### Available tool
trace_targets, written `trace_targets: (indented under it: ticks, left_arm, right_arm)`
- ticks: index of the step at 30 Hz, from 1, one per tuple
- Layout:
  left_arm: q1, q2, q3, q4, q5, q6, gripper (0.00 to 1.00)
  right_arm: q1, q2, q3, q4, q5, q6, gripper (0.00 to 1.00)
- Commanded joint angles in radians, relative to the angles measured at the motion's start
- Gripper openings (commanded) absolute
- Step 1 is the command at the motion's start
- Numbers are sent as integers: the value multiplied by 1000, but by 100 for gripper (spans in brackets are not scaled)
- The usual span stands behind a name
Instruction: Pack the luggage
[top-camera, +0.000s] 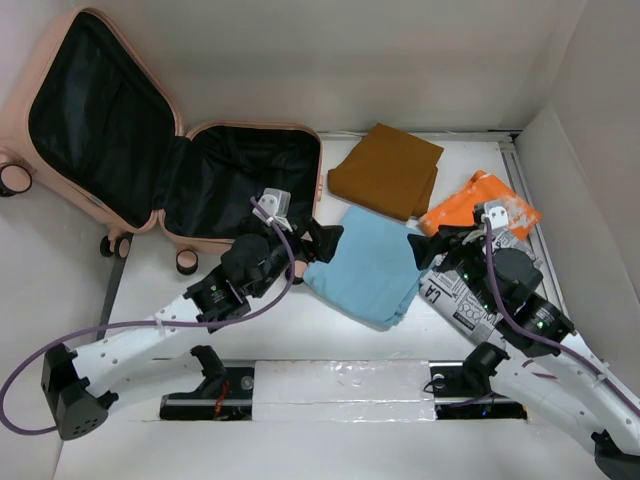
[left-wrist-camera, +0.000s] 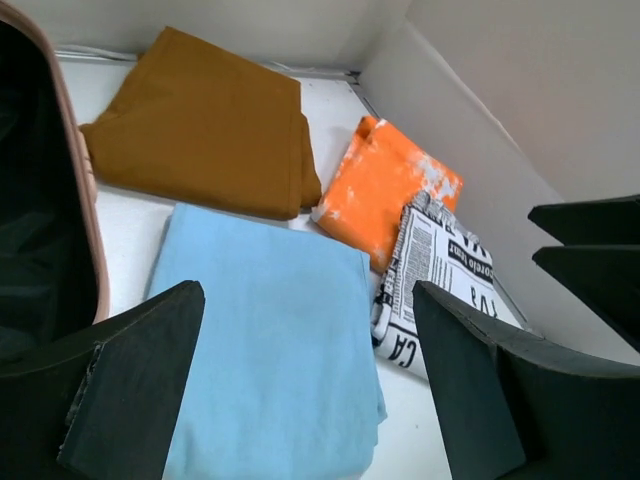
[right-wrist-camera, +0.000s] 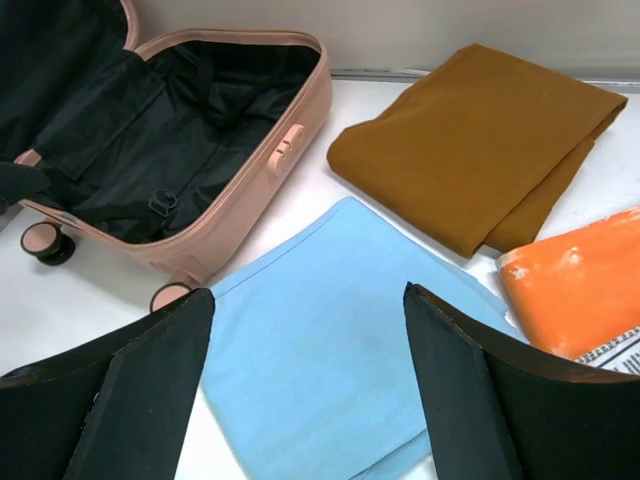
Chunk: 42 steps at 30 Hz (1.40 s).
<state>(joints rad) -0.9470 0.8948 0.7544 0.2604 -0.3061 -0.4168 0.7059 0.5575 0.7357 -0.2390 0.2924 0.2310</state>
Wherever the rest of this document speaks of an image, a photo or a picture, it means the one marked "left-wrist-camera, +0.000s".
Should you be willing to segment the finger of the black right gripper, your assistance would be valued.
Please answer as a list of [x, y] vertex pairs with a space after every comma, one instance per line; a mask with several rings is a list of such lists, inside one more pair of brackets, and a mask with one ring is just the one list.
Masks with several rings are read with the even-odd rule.
[[528, 219], [562, 245], [638, 245], [639, 196], [540, 205]]
[[533, 261], [639, 349], [637, 245], [543, 247]]

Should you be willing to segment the light blue cloth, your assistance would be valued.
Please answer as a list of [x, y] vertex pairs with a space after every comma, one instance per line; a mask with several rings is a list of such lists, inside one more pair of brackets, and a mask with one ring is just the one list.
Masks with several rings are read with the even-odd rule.
[[183, 280], [205, 309], [165, 477], [361, 476], [386, 417], [367, 254], [179, 204], [148, 292]]

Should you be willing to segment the brown cloth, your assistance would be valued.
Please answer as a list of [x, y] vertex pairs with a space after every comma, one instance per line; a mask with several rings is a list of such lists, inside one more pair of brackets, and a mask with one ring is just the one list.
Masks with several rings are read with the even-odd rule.
[[172, 27], [81, 130], [120, 188], [276, 220], [321, 197], [300, 83]]

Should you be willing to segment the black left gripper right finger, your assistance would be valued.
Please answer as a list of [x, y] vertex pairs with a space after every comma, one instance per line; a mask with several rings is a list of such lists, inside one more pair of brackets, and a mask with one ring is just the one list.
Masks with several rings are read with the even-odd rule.
[[639, 369], [413, 289], [422, 355], [456, 479], [635, 479]]

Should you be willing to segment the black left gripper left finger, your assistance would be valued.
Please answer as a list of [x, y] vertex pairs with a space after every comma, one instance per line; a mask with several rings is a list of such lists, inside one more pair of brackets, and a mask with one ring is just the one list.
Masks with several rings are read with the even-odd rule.
[[42, 345], [2, 328], [2, 478], [161, 478], [204, 306], [184, 281]]

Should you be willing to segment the orange white cloth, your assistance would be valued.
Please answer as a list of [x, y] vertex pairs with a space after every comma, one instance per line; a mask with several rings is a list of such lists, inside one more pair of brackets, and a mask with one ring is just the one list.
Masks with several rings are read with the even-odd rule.
[[365, 116], [312, 219], [332, 238], [369, 254], [371, 268], [382, 273], [403, 207], [424, 191], [454, 211], [463, 186], [462, 176], [394, 125]]

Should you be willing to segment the pink hard-shell suitcase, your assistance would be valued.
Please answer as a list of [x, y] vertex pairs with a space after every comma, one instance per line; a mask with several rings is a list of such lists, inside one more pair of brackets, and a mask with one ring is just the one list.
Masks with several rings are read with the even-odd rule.
[[1, 360], [104, 320], [97, 187], [59, 61], [1, 4]]

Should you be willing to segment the newspaper print cloth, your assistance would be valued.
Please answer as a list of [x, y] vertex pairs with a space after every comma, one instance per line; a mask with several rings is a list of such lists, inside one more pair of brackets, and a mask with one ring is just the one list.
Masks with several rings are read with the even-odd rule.
[[426, 380], [413, 313], [418, 281], [431, 282], [491, 317], [520, 325], [496, 291], [489, 251], [425, 191], [402, 209], [391, 261], [374, 298], [371, 333], [377, 355]]

